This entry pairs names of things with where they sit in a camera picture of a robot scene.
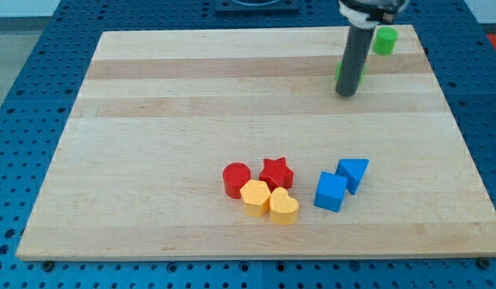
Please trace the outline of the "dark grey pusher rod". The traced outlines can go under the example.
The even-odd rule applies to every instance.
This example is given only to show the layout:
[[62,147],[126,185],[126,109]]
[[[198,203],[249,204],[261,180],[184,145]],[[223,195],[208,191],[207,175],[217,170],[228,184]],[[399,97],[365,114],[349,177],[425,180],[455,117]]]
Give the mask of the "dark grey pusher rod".
[[335,91],[345,97],[354,96],[359,87],[375,27],[351,25],[341,61]]

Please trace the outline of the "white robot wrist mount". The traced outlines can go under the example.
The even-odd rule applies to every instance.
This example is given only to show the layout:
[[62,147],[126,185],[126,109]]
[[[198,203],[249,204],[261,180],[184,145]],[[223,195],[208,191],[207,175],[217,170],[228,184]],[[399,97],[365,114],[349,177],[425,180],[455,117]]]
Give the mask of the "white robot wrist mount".
[[409,0],[339,0],[339,12],[351,25],[370,29],[390,25],[409,5]]

